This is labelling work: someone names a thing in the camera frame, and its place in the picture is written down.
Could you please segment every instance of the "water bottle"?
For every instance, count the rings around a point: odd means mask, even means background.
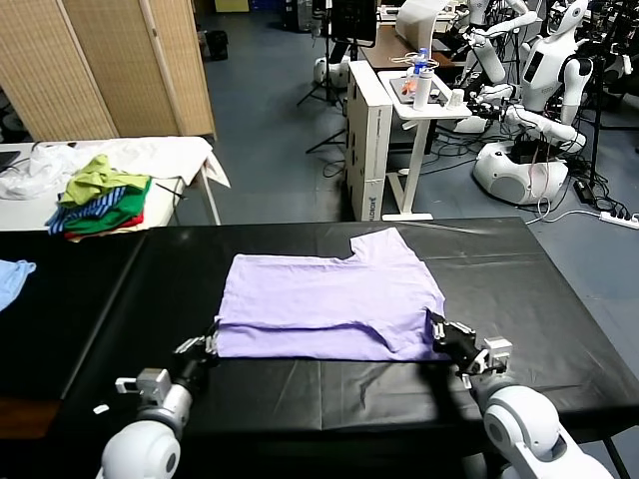
[[[419,77],[417,79],[417,88],[415,89],[415,99],[412,108],[415,110],[424,110],[428,105],[428,97],[430,96],[430,85],[432,83],[432,70],[427,68],[428,49],[420,48],[419,55],[415,60],[415,70],[419,66]]]
[[[419,53],[412,58],[412,67],[406,71],[406,81],[403,86],[404,95],[414,95],[417,90],[419,72],[424,69],[428,62],[428,49],[420,48]]]

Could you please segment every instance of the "blue clothing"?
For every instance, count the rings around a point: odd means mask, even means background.
[[[67,208],[62,205],[58,206],[58,210],[53,217],[47,221],[49,227],[49,235],[57,235],[64,231],[64,225],[79,218],[103,217],[119,200],[122,199],[127,187],[116,187],[107,194],[95,198],[81,207]]]
[[[0,259],[0,311],[18,297],[24,282],[36,264],[24,260],[13,262]]]

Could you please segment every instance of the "black trash bin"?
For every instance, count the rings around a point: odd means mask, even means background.
[[[207,45],[211,60],[227,60],[229,58],[229,38],[224,30],[212,30],[207,32]]]

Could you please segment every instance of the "white desk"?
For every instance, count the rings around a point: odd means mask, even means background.
[[[104,141],[77,143],[83,146],[91,146],[103,142]],[[40,145],[65,144],[66,142],[55,142],[42,143]],[[33,146],[33,143],[0,144],[0,152],[20,152],[20,157],[13,162],[17,163],[29,158]],[[202,158],[202,166],[197,173],[198,186],[200,187],[211,223],[219,225],[220,218],[207,181],[206,161],[209,161],[209,165],[211,164],[211,159],[207,157]],[[214,170],[218,170],[217,173],[221,173],[222,176],[226,178],[217,160],[214,161]],[[152,181],[152,185],[145,199],[144,221],[139,225],[140,230],[165,227],[169,223],[180,199],[171,192],[181,194],[185,188],[185,183],[180,178],[152,179]],[[0,199],[0,231],[46,230],[45,222],[49,220],[57,210],[58,194],[62,193],[62,191],[64,191],[64,186],[61,191],[51,190],[34,200],[19,201]]]
[[[397,115],[402,120],[414,122],[417,126],[417,133],[415,134],[415,142],[412,146],[412,153],[410,154],[410,164],[408,167],[408,175],[406,176],[406,186],[403,188],[399,182],[397,173],[388,173],[386,177],[390,183],[390,188],[397,201],[399,207],[398,215],[383,215],[382,219],[385,221],[410,221],[410,220],[432,220],[432,215],[428,213],[414,214],[412,212],[412,203],[415,198],[415,191],[417,190],[417,182],[419,180],[419,172],[421,170],[421,163],[423,161],[423,151],[426,146],[426,137],[428,136],[428,128],[430,127],[431,120],[454,120],[460,118],[468,118],[472,114],[465,106],[448,110],[439,104],[429,103],[425,110],[418,111],[412,108],[412,105],[403,104],[395,91],[390,85],[390,80],[394,78],[401,78],[405,76],[405,70],[379,72],[377,75],[381,80],[381,83],[386,88],[386,92],[392,100],[392,105],[397,112]],[[441,91],[441,93],[450,98],[451,92],[448,87],[437,77],[433,75],[432,81],[434,86]]]

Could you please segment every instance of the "purple t-shirt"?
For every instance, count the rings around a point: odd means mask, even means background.
[[[350,240],[348,259],[238,254],[220,314],[220,357],[432,359],[428,312],[444,297],[395,228]]]

